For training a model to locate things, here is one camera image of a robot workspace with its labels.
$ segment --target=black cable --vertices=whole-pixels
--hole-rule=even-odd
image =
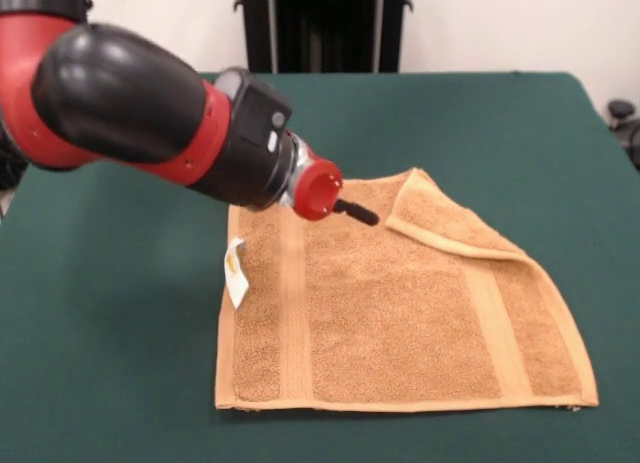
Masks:
[[[18,186],[27,169],[27,162],[15,150],[0,126],[0,191]]]

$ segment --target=black stand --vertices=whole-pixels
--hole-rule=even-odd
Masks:
[[[236,0],[249,70],[395,73],[410,0]]]

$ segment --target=black knob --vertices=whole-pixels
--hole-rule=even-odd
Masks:
[[[629,118],[636,111],[636,108],[625,100],[613,100],[609,102],[609,114],[617,120]]]

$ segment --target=red gripper cap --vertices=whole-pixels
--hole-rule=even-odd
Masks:
[[[314,158],[300,175],[293,210],[306,220],[321,220],[331,214],[341,188],[342,173],[335,163]]]

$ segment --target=green tablecloth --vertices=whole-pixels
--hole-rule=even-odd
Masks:
[[[422,167],[538,259],[584,336],[601,407],[216,412],[226,207],[108,163],[30,169],[0,230],[0,461],[638,461],[640,182],[581,85],[270,80],[294,102],[292,129],[347,177]]]

